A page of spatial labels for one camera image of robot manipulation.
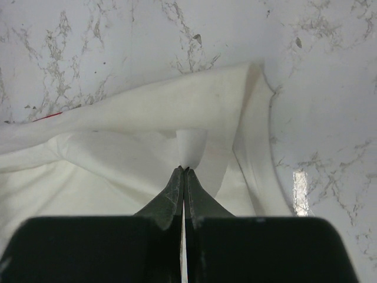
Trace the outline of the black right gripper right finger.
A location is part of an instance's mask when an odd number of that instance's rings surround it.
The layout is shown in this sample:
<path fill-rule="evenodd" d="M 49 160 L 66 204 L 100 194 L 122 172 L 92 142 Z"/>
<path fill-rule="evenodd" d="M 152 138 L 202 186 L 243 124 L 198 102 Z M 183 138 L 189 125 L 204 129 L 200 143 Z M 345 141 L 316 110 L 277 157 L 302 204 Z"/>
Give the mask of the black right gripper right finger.
<path fill-rule="evenodd" d="M 352 282 L 336 229 L 322 218 L 236 217 L 184 172 L 189 282 Z"/>

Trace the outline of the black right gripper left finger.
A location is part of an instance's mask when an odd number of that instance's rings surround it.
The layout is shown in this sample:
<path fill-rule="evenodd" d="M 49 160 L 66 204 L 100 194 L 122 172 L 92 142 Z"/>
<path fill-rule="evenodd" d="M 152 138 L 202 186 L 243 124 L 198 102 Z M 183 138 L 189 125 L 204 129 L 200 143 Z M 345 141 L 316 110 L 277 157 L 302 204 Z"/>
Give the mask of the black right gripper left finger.
<path fill-rule="evenodd" d="M 180 282 L 184 170 L 133 215 L 27 219 L 1 257 L 2 282 Z"/>

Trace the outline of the white t shirt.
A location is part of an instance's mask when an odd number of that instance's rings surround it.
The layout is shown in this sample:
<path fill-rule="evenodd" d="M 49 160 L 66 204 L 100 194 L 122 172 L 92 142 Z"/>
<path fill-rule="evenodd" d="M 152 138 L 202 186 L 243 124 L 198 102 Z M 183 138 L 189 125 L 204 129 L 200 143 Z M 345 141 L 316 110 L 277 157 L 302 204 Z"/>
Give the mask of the white t shirt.
<path fill-rule="evenodd" d="M 2 126 L 1 257 L 30 218 L 137 213 L 178 167 L 234 216 L 291 216 L 272 161 L 272 95 L 247 62 Z"/>

